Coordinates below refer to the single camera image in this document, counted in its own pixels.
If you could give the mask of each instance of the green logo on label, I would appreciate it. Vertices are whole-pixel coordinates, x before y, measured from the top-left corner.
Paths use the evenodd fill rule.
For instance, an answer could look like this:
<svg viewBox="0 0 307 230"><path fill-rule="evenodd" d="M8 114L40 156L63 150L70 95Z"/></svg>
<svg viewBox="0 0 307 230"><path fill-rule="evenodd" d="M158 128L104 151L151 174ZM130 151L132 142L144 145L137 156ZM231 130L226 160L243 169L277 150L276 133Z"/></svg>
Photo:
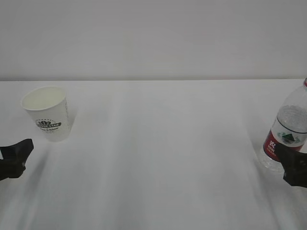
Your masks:
<svg viewBox="0 0 307 230"><path fill-rule="evenodd" d="M291 145L293 143L300 143L300 139L298 138L294 138L293 135L290 133L290 134L286 134L286 133L277 133L277 136L283 140L283 143L284 144L287 144L287 145Z"/></svg>

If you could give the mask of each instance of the white tabletop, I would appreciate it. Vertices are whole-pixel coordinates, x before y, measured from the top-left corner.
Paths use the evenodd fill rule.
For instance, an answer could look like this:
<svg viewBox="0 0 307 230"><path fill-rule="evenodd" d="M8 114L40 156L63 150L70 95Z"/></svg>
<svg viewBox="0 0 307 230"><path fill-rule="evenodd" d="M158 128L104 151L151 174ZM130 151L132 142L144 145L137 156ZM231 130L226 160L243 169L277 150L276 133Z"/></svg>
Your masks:
<svg viewBox="0 0 307 230"><path fill-rule="evenodd" d="M305 229L307 189L256 157L302 82L0 82L0 145L35 146L23 175L0 182L0 230ZM45 85L68 94L59 143L20 107Z"/></svg>

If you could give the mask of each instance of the cup logo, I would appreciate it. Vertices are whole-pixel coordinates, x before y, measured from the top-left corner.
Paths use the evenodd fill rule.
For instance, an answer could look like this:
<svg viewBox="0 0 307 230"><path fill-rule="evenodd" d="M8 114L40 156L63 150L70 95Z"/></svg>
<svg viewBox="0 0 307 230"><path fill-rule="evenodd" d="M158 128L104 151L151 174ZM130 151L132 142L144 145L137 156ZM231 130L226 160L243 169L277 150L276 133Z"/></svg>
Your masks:
<svg viewBox="0 0 307 230"><path fill-rule="evenodd" d="M54 130L58 129L62 125L61 122L55 122L54 120L50 119L36 120L35 123L41 130L47 133L54 132Z"/></svg>

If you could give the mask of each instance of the water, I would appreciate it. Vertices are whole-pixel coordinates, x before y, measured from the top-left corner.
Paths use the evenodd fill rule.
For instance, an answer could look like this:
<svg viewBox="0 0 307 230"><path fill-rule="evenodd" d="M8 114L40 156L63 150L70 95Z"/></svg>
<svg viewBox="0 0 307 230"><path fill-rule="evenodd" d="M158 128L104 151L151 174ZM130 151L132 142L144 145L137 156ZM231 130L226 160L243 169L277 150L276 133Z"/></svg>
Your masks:
<svg viewBox="0 0 307 230"><path fill-rule="evenodd" d="M295 105L283 106L277 114L280 123L294 132L307 132L307 111ZM283 172L282 164L271 159L265 154L263 148L258 155L259 161L268 169L275 172Z"/></svg>
<svg viewBox="0 0 307 230"><path fill-rule="evenodd" d="M295 105L283 106L277 114L280 123L298 133L307 132L307 111Z"/></svg>

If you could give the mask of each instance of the white paper cup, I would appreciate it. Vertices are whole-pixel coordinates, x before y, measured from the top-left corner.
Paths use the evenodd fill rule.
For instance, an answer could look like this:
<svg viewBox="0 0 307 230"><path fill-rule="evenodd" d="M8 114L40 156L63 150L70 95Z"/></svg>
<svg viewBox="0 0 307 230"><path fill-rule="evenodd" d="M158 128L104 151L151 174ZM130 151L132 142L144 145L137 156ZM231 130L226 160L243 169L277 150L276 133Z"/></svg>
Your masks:
<svg viewBox="0 0 307 230"><path fill-rule="evenodd" d="M47 86L29 92L21 106L50 141L68 137L69 125L66 93L61 87Z"/></svg>

